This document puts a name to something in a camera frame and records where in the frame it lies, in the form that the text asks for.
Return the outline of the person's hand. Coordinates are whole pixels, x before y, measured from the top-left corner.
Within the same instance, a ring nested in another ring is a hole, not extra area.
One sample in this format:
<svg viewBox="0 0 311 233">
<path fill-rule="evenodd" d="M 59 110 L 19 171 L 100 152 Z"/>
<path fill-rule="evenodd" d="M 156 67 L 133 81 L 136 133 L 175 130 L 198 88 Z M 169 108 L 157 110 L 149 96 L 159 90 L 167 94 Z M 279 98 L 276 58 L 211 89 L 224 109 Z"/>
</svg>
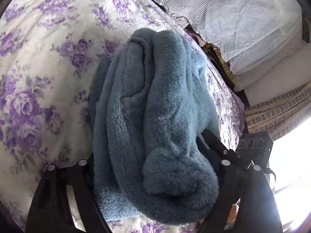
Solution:
<svg viewBox="0 0 311 233">
<path fill-rule="evenodd" d="M 239 210 L 239 206 L 237 204 L 232 204 L 226 224 L 233 223 L 236 220 L 238 210 Z"/>
</svg>

